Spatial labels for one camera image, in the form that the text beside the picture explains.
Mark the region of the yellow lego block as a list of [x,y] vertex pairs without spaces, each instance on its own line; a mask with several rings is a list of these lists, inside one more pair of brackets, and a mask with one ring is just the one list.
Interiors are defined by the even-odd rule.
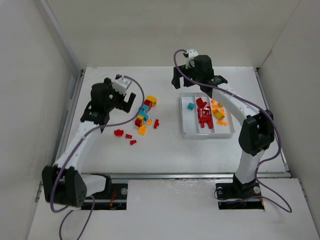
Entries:
[[222,112],[220,112],[218,109],[213,109],[213,110],[212,110],[212,114],[213,114],[219,121],[221,121],[221,120],[223,120],[223,119],[225,118],[225,115],[224,115]]

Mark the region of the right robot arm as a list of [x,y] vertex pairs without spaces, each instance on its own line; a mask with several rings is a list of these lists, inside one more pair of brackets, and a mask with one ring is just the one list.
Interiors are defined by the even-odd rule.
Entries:
[[214,73],[208,55],[200,55],[194,49],[182,49],[181,53],[186,63],[174,66],[172,85],[176,89],[181,85],[198,85],[203,93],[221,103],[239,122],[238,143],[242,153],[232,181],[241,190],[252,187],[259,162],[275,140],[272,112],[239,96],[223,76]]

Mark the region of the large red lego assembly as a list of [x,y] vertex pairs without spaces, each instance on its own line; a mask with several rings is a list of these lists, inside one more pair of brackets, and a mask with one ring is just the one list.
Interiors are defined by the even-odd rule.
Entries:
[[213,117],[211,109],[206,101],[203,101],[201,97],[196,99],[197,105],[197,118],[201,128],[207,126],[209,129],[213,129]]

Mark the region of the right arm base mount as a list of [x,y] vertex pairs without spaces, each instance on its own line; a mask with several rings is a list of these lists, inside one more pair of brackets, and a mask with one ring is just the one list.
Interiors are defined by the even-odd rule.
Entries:
[[215,184],[214,196],[218,200],[219,210],[264,210],[260,198],[260,185],[252,183],[242,185],[235,182],[218,182]]

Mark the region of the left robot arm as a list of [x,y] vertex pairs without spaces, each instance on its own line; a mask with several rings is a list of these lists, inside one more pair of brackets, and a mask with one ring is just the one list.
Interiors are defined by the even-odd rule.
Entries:
[[86,198],[111,192],[109,175],[83,173],[82,167],[93,143],[110,126],[110,112],[114,109],[130,112],[136,95],[131,93],[128,100],[125,97],[130,85],[136,82],[129,76],[117,75],[114,80],[105,78],[92,85],[91,99],[75,136],[64,153],[52,165],[45,166],[41,173],[44,197],[52,212],[59,212],[55,205],[80,208]]

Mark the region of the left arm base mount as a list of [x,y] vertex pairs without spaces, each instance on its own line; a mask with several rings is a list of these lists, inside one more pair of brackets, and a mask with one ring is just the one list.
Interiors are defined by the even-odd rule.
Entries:
[[107,174],[85,174],[86,199],[81,210],[90,210],[94,202],[94,210],[126,210],[128,183],[112,182]]

